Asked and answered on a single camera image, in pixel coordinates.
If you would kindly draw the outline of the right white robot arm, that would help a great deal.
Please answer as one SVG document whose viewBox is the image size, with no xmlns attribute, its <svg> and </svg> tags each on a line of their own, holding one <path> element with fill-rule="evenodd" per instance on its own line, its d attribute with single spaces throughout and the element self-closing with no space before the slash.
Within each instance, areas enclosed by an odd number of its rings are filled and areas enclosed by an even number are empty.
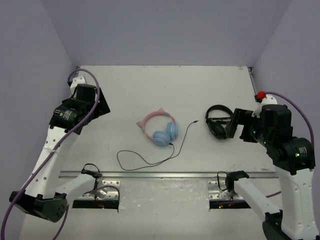
<svg viewBox="0 0 320 240">
<path fill-rule="evenodd" d="M 280 183 L 282 208 L 270 202 L 243 170 L 226 174 L 225 189 L 240 195 L 256 213 L 266 239 L 318 240 L 312 197 L 315 150 L 306 138 L 293 136 L 291 119 L 286 105 L 266 104 L 259 115 L 235 109 L 225 128 L 227 136 L 233 138 L 242 125 L 240 139 L 265 147 Z"/>
</svg>

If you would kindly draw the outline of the pink blue cat-ear headphones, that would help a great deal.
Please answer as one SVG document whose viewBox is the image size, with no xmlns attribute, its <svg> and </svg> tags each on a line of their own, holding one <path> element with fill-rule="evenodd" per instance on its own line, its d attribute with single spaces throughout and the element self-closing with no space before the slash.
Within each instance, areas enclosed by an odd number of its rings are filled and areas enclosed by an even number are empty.
<svg viewBox="0 0 320 240">
<path fill-rule="evenodd" d="M 149 134 L 146 130 L 147 123 L 157 117 L 166 117 L 169 121 L 161 129 Z M 154 145 L 160 148 L 171 145 L 172 141 L 175 141 L 179 136 L 179 126 L 176 119 L 163 108 L 148 113 L 142 120 L 137 121 L 136 125 Z"/>
</svg>

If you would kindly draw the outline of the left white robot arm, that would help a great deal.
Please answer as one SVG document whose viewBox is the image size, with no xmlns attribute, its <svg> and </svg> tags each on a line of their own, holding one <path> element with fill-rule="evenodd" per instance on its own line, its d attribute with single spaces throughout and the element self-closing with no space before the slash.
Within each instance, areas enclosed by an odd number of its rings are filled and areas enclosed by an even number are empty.
<svg viewBox="0 0 320 240">
<path fill-rule="evenodd" d="M 82 170 L 75 179 L 61 186 L 57 185 L 58 178 L 83 127 L 109 112 L 100 88 L 78 84 L 71 97 L 53 111 L 45 144 L 27 186 L 22 191 L 13 191 L 9 202 L 26 214 L 56 223 L 74 200 L 94 190 L 102 176 L 99 172 Z"/>
</svg>

